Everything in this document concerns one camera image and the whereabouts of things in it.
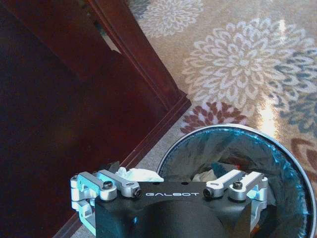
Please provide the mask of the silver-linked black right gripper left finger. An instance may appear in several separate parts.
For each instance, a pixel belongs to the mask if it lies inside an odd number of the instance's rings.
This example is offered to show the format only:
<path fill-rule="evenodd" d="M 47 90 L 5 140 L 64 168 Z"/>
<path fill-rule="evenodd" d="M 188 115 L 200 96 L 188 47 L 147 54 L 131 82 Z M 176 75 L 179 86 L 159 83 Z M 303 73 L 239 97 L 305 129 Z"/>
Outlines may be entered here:
<path fill-rule="evenodd" d="M 70 179 L 71 206 L 78 212 L 81 223 L 96 234 L 95 199 L 104 202 L 115 200 L 120 193 L 125 198 L 137 199 L 142 190 L 137 182 L 129 181 L 108 171 L 81 172 Z"/>

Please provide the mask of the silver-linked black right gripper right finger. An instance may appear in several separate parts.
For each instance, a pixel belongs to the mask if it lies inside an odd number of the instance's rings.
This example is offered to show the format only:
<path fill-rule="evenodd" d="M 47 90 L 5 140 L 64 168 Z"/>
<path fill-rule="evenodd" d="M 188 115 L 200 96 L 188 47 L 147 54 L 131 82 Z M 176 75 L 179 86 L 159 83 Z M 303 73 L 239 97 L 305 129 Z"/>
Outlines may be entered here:
<path fill-rule="evenodd" d="M 239 170 L 231 170 L 213 181 L 207 181 L 203 191 L 207 199 L 220 198 L 228 189 L 229 198 L 242 202 L 246 198 L 252 200 L 251 224 L 252 231 L 260 220 L 261 211 L 267 207 L 268 178 L 259 172 L 249 174 Z"/>

